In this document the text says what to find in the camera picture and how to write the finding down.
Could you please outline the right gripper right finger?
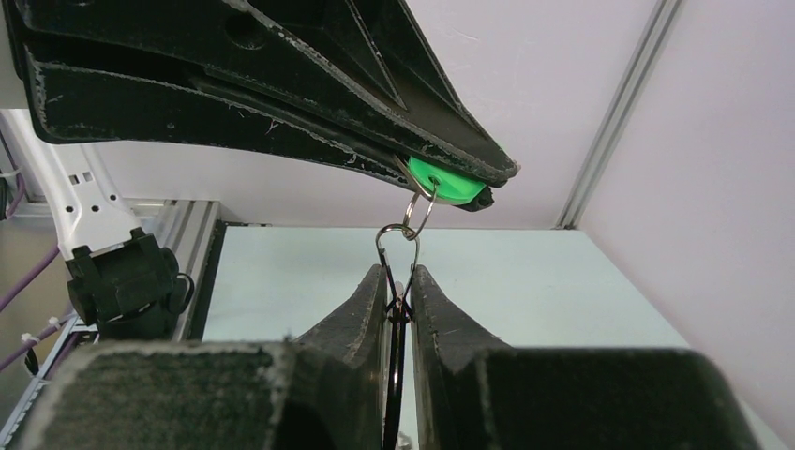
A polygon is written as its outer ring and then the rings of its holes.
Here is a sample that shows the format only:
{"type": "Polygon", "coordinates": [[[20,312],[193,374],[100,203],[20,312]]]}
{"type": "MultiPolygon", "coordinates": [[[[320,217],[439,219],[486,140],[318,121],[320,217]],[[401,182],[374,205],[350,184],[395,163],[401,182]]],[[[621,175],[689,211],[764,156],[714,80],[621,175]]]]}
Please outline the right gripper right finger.
{"type": "Polygon", "coordinates": [[[727,379],[665,347],[514,347],[426,269],[411,286],[422,449],[757,449],[727,379]]]}

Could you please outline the large silver keyring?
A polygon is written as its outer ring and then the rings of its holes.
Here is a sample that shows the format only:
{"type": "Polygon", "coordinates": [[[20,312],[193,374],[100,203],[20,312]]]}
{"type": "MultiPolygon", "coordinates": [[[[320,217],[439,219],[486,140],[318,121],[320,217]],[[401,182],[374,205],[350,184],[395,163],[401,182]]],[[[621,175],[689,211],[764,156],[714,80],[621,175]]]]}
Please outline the large silver keyring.
{"type": "Polygon", "coordinates": [[[382,449],[396,449],[402,410],[404,368],[411,307],[399,297],[388,305],[390,324],[388,367],[382,431],[382,449]]]}

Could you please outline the left aluminium corner post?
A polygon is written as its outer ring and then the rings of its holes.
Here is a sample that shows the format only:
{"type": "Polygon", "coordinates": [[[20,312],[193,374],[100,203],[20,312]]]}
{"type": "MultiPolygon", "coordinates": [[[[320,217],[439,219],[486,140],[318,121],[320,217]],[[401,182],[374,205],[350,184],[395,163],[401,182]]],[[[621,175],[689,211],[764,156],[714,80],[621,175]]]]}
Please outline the left aluminium corner post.
{"type": "Polygon", "coordinates": [[[556,230],[578,228],[682,8],[682,0],[659,0],[654,3],[562,207],[554,226],[556,230]]]}

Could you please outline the green tag key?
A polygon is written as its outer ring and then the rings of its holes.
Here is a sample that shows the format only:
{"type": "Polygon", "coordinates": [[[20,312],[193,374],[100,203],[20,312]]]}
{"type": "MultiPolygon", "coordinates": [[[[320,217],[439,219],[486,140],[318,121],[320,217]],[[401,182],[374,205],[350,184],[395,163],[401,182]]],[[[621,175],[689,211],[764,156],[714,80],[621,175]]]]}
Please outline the green tag key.
{"type": "Polygon", "coordinates": [[[420,235],[426,228],[430,216],[437,205],[467,206],[477,203],[487,190],[483,182],[450,172],[416,157],[394,156],[399,172],[407,179],[412,190],[412,198],[406,206],[402,220],[381,227],[375,235],[375,248],[380,264],[385,270],[389,292],[386,310],[411,315],[411,307],[406,300],[406,291],[411,288],[414,272],[418,267],[420,254],[420,235]],[[403,239],[413,244],[413,260],[407,284],[395,280],[388,261],[383,237],[389,233],[400,233],[403,239]]]}

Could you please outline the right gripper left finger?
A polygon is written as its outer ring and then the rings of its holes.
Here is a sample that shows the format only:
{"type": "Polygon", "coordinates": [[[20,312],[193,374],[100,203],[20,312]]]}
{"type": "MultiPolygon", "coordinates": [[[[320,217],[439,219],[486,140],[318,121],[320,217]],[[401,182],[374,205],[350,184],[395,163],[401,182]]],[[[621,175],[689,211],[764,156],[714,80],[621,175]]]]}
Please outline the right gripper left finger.
{"type": "Polygon", "coordinates": [[[301,337],[115,341],[61,366],[23,421],[21,449],[379,449],[386,276],[301,337]]]}

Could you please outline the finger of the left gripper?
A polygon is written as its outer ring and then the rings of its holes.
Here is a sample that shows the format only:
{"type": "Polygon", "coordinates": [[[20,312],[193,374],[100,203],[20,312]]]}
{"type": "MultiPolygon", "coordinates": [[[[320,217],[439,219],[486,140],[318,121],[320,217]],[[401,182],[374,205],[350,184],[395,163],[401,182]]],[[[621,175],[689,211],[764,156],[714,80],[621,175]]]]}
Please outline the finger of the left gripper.
{"type": "Polygon", "coordinates": [[[26,53],[196,75],[491,187],[518,173],[404,1],[16,1],[12,52],[23,83],[26,53]]]}
{"type": "Polygon", "coordinates": [[[344,128],[190,75],[191,86],[112,67],[81,67],[28,52],[25,88],[36,134],[48,143],[157,142],[302,160],[361,173],[406,189],[416,184],[394,150],[344,128]]]}

